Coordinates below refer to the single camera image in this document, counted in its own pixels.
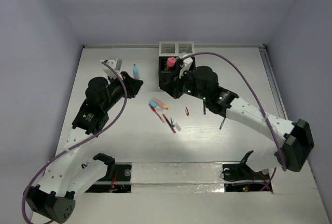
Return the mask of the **blue highlighter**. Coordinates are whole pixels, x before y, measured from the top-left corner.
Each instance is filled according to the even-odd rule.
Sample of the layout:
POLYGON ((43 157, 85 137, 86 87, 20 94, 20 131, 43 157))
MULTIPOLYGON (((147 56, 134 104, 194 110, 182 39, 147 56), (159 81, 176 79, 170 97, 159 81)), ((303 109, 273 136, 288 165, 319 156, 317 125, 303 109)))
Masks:
POLYGON ((139 69, 138 69, 136 64, 133 65, 133 70, 132 71, 133 71, 134 79, 139 80, 140 79, 140 74, 139 74, 139 69))

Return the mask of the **purple ink pen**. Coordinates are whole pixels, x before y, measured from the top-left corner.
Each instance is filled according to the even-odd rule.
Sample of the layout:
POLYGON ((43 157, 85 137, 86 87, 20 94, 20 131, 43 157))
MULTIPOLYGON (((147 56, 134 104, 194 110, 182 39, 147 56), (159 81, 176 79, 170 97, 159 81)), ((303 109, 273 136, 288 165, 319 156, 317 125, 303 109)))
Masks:
POLYGON ((203 100, 203 114, 206 115, 206 101, 203 100))

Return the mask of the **blue highlighter cap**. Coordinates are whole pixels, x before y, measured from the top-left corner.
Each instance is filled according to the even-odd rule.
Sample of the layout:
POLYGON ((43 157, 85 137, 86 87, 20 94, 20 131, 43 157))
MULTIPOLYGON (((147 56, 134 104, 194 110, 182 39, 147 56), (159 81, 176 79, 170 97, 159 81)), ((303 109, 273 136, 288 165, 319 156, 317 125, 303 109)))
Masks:
POLYGON ((154 107, 154 108, 158 106, 158 104, 155 101, 153 101, 153 100, 149 101, 149 105, 152 106, 152 107, 154 107))

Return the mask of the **orange highlighter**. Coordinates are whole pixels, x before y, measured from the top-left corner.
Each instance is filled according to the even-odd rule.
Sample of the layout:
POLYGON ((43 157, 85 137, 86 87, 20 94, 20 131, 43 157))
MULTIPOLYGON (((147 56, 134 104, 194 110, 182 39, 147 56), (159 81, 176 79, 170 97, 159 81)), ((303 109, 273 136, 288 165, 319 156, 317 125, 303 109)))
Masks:
POLYGON ((155 102, 160 108, 165 109, 165 110, 168 110, 168 109, 169 109, 169 108, 167 107, 167 105, 166 105, 164 102, 162 102, 161 100, 159 100, 159 99, 153 97, 153 101, 154 101, 154 102, 155 102))

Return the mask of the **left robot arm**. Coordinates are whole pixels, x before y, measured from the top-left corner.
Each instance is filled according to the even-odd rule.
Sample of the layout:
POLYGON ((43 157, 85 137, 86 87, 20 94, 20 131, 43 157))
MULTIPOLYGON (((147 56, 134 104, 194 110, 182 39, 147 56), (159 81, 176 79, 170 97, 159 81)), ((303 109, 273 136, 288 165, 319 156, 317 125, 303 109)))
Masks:
POLYGON ((111 72, 107 78, 88 82, 78 114, 72 122, 62 151, 39 172, 43 177, 31 181, 23 192, 22 215, 28 206, 50 221, 65 223, 74 211, 77 199, 99 179, 113 179, 115 159, 104 153, 90 155, 95 139, 108 128, 108 111, 120 100, 134 98, 143 81, 127 72, 111 72))

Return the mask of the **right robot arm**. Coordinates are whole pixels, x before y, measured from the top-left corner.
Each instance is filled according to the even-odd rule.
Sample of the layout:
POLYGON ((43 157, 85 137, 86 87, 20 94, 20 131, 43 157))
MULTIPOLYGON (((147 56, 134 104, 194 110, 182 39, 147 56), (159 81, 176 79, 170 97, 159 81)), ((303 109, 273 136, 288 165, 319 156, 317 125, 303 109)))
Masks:
POLYGON ((241 123, 275 143, 269 149, 246 154, 244 162, 239 165, 239 173, 244 178, 273 167, 299 172, 314 147, 306 121, 292 122, 264 114, 236 93, 219 86, 217 74, 208 66, 185 71, 181 76, 167 76, 160 88, 175 99, 183 94, 201 99, 212 113, 241 123))

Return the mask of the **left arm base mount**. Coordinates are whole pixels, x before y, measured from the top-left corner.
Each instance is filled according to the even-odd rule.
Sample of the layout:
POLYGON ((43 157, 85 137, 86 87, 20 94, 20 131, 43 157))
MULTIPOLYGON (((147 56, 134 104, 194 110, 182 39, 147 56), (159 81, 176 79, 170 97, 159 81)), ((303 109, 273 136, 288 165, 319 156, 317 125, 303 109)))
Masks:
POLYGON ((117 163, 112 177, 101 178, 86 193, 130 193, 131 174, 131 163, 117 163))

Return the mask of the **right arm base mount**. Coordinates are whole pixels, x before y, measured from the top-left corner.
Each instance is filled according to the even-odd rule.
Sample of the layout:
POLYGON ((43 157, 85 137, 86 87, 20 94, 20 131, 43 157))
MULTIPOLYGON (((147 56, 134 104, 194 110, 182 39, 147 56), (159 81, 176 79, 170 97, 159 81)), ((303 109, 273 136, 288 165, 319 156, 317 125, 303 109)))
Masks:
POLYGON ((270 174, 262 171, 254 172, 247 164, 247 160, 254 151, 248 151, 237 163, 223 164, 220 173, 224 180, 225 192, 272 192, 270 174))

